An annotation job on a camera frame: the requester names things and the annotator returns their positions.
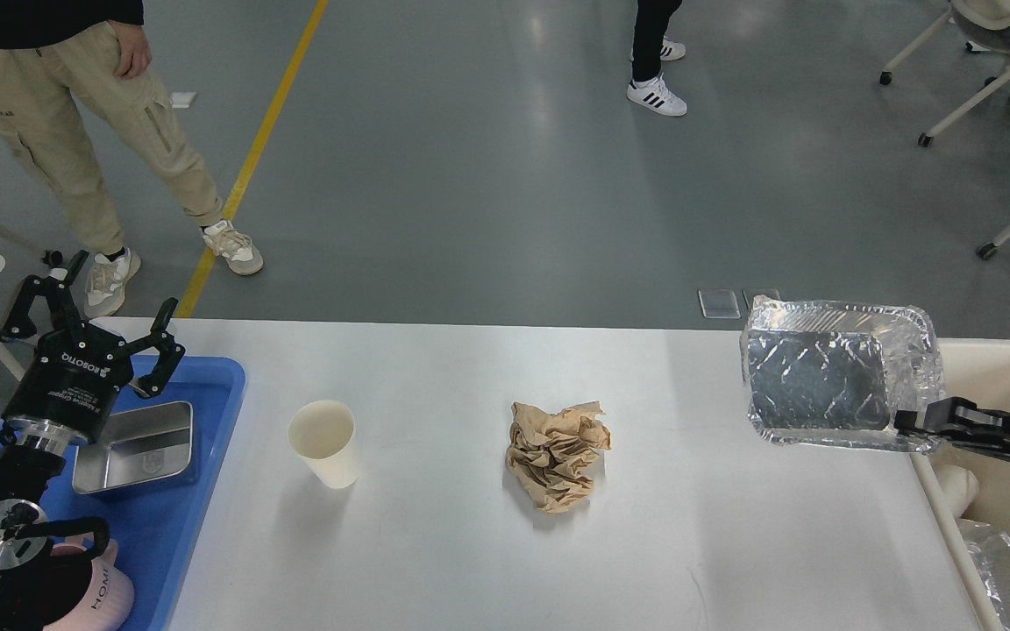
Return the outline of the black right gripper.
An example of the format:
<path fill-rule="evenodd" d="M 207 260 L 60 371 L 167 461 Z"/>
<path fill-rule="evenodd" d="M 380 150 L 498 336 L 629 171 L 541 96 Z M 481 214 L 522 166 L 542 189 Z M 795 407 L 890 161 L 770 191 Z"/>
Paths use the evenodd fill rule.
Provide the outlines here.
<path fill-rule="evenodd" d="M 900 410 L 894 427 L 901 436 L 933 436 L 974 454 L 1010 462 L 1010 415 L 1003 420 L 963 398 L 933 402 L 921 411 Z"/>

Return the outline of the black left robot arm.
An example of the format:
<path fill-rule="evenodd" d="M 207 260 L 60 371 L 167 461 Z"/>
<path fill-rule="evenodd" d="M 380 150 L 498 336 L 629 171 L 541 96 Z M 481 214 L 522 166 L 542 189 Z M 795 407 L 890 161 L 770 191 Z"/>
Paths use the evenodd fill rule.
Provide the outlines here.
<path fill-rule="evenodd" d="M 160 395 L 185 352 L 168 331 L 174 298 L 160 305 L 140 339 L 89 323 L 71 293 L 85 259 L 87 252 L 69 262 L 48 254 L 49 274 L 25 277 L 0 329 L 4 343 L 37 341 L 0 430 L 0 630 L 40 628 L 39 579 L 91 562 L 110 543 L 105 519 L 52 521 L 40 506 L 67 466 L 65 450 L 100 438 L 124 387 L 144 399 Z"/>

